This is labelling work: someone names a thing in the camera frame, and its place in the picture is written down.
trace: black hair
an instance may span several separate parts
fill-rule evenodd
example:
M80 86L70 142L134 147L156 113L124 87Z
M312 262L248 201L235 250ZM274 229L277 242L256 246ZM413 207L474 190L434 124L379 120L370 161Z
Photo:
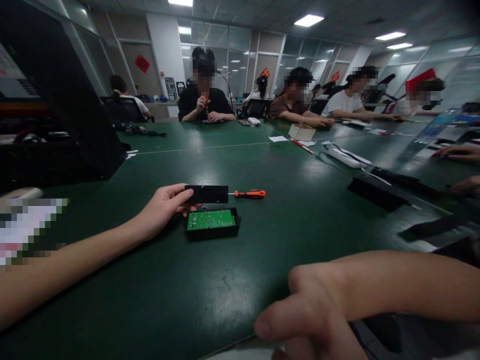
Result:
M120 75L110 76L110 86L113 90L111 97L114 100L118 100L120 98L120 93L125 93L127 91L127 83Z
M265 97L265 92L267 91L267 85L269 82L269 78L262 75L260 76L255 82L258 84L258 90L260 91L260 97L263 100Z
M445 83L441 78L434 78L432 80L419 81L415 86L415 91L438 92L445 89Z
M215 73L215 55L212 49L206 51L197 46L191 53L193 69L203 76L212 77Z
M375 66L372 65L367 65L367 66L362 66L359 68L357 71L355 71L353 74L350 74L347 76L346 80L346 89L348 89L352 84L354 83L354 80L358 79L374 79L377 77L378 70Z
M300 86L310 84L313 80L312 73L304 67L296 67L288 74L285 85L290 86L292 83L297 83Z

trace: door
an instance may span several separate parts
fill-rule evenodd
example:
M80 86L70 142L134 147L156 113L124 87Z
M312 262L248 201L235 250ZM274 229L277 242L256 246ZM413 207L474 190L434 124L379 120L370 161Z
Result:
M122 42L121 48L125 55L131 77L133 78L133 83L138 87L136 91L137 94L146 94L149 97L153 95L158 95L160 97L163 95L159 71L157 70L157 64L155 63L154 53L152 51L152 45ZM139 55L143 56L145 60L150 63L146 72L143 72L137 65L135 65L135 61ZM128 89L128 91L131 95L135 94L135 89ZM155 117L155 121L159 118L167 118L169 116L167 108L164 106L149 106L149 104L146 103L146 107Z

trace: fluorescent light panel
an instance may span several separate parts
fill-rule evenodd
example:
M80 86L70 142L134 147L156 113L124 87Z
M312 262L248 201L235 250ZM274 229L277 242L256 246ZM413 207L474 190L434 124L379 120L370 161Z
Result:
M396 38L400 38L402 36L405 36L406 34L403 33L403 32L392 32L392 33L389 33L389 34L386 34L386 35L382 35L382 36L377 36L375 39L377 40L382 40L382 41L387 41L387 40L391 40L391 39L396 39Z
M192 35L192 28L186 26L179 26L178 32L182 35Z
M168 0L168 3L172 5L188 6L190 8L194 6L194 0Z
M413 46L413 44L409 44L408 42L404 42L404 43L397 44L397 45L387 46L386 48L397 50L397 49L408 48L408 47L411 47L411 46Z
M303 26L305 28L311 27L318 22L321 22L324 18L321 16L310 15L302 17L300 20L295 21L295 25Z

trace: black shirt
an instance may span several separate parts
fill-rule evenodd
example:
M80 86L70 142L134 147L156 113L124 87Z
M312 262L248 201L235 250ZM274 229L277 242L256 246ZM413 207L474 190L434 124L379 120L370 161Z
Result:
M180 94L180 100L178 101L178 120L182 121L185 115L190 114L197 108L197 100L200 94L198 87L188 86ZM230 107L229 101L225 97L222 90L217 88L211 88L208 95L208 112L217 112L220 114L235 114ZM207 120L207 110L201 111L195 118L196 121Z

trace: small cardboard box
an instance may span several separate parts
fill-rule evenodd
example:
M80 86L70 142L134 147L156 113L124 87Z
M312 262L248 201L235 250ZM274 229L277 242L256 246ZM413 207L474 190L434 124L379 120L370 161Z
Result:
M315 129L309 125L302 124L299 127L299 124L292 124L288 135L292 139L298 141L311 141L314 137Z

